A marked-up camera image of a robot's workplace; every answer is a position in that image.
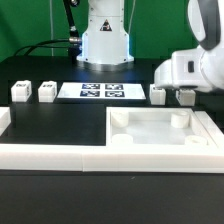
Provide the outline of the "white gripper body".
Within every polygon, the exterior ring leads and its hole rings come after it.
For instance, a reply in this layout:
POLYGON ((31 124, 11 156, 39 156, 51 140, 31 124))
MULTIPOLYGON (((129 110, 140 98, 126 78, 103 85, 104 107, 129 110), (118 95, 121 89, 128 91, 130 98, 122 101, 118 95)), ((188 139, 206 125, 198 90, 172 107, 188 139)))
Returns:
POLYGON ((176 51, 154 73, 157 88, 224 90, 224 47, 176 51))

